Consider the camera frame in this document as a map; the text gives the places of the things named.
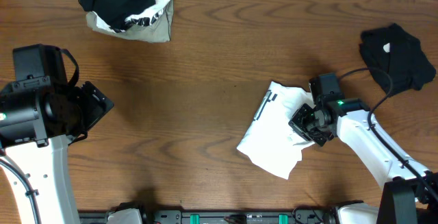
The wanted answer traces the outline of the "white printed t-shirt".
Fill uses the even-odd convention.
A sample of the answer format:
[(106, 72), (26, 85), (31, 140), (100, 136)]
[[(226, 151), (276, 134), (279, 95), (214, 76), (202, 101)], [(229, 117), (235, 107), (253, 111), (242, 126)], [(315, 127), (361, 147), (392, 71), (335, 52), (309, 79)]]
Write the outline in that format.
[(288, 179), (302, 160), (302, 150), (314, 144), (289, 126), (295, 111), (304, 104), (314, 106), (309, 92), (271, 82), (237, 150), (263, 170)]

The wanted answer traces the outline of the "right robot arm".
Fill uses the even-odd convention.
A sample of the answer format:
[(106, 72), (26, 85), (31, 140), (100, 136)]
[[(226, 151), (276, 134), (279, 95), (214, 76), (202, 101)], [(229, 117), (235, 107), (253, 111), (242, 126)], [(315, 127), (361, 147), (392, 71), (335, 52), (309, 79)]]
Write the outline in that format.
[(320, 146), (340, 139), (382, 190), (379, 207), (362, 201), (341, 203), (324, 215), (324, 223), (437, 222), (437, 174), (407, 154), (362, 100), (335, 100), (313, 108), (305, 103), (289, 125), (301, 138)]

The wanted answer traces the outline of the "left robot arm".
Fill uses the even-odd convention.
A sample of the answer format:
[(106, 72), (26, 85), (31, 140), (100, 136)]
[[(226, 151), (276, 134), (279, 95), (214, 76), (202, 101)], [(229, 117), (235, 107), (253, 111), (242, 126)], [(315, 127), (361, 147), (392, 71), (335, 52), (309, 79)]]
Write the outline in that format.
[(68, 147), (114, 104), (93, 84), (14, 82), (1, 93), (1, 168), (22, 223), (146, 223), (142, 206), (122, 203), (101, 217), (78, 213)]

